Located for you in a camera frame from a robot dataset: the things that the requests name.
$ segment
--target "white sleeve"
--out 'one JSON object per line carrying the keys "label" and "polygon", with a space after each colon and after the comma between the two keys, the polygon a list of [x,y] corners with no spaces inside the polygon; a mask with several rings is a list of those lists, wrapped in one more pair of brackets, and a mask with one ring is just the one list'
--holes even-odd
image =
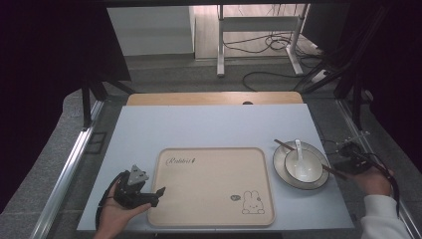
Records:
{"label": "white sleeve", "polygon": [[410,239],[404,223],[397,217],[397,202],[388,196],[367,195],[366,215],[360,220],[362,239]]}

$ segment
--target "wooden tray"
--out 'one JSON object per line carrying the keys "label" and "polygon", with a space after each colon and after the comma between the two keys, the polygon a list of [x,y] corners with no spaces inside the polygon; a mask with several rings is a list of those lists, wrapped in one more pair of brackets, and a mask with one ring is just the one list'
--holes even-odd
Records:
{"label": "wooden tray", "polygon": [[264,153],[254,147],[168,148],[157,161],[148,211],[154,226],[266,226],[275,213]]}

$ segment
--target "gray floor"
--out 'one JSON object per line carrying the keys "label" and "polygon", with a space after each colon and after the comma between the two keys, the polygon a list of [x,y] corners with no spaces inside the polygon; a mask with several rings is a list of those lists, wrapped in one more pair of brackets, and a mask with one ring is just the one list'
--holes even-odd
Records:
{"label": "gray floor", "polygon": [[[233,60],[226,62],[226,77],[216,76],[215,61],[194,61],[193,59],[142,59],[128,58],[127,64],[132,77],[131,83],[125,83],[143,93],[161,92],[221,92],[249,91],[242,85],[243,77],[251,72],[272,72],[293,75],[293,69],[287,59],[272,60]],[[246,83],[256,91],[289,91],[300,79],[254,75]],[[318,91],[303,95],[316,122],[321,139],[342,141],[351,136],[340,109],[332,96],[335,83]],[[78,167],[73,183],[56,217],[49,238],[92,238],[92,233],[76,232],[86,201],[106,153],[113,126],[118,118],[121,106],[127,95],[114,87],[106,85],[110,97],[105,101],[95,133],[105,133],[105,145],[100,147],[91,143],[87,147]],[[368,105],[362,106],[363,128],[371,132],[368,137],[373,150],[394,171],[401,189],[402,200],[418,224],[422,224],[422,176],[413,166],[403,151],[371,114]],[[81,92],[69,95],[64,101],[64,112],[45,146],[38,161],[26,180],[22,183],[5,211],[0,216],[0,238],[28,238],[42,212],[47,199],[61,173],[74,143],[83,125]],[[327,153],[334,152],[332,143],[324,144]],[[337,154],[330,154],[331,163],[343,160]],[[359,238],[361,229],[359,218],[364,215],[363,194],[350,181],[338,180],[346,206],[354,221],[353,230],[324,231],[288,231],[275,234],[222,235],[227,238]],[[139,235],[124,234],[119,238],[139,238]],[[178,238],[203,238],[206,235],[171,235]],[[152,235],[140,235],[151,238]]]}

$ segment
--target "tabletop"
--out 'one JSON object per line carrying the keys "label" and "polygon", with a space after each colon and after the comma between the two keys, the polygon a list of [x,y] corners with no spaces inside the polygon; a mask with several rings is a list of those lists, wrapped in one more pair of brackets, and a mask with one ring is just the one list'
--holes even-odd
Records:
{"label": "tabletop", "polygon": [[[308,106],[302,103],[299,94],[146,94],[130,97],[127,104],[120,113],[79,230],[94,229],[97,204],[112,180],[110,175],[117,175],[133,164],[153,174],[156,166],[154,159],[166,148],[227,146],[253,146],[263,151],[275,201],[274,223],[266,227],[169,228],[151,225],[146,215],[142,214],[131,220],[127,229],[156,233],[353,227],[332,175],[325,185],[316,190],[301,190],[284,183],[274,169],[273,154],[278,148],[274,138],[284,141],[300,138],[323,151]],[[142,190],[151,191],[151,188],[152,180],[147,181]]]}

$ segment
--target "cartoon bunny logo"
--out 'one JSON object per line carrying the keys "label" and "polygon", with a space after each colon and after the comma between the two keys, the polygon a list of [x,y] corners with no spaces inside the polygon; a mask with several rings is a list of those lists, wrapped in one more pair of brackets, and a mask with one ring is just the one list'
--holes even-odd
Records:
{"label": "cartoon bunny logo", "polygon": [[243,214],[264,214],[264,204],[258,191],[246,191],[243,196]]}

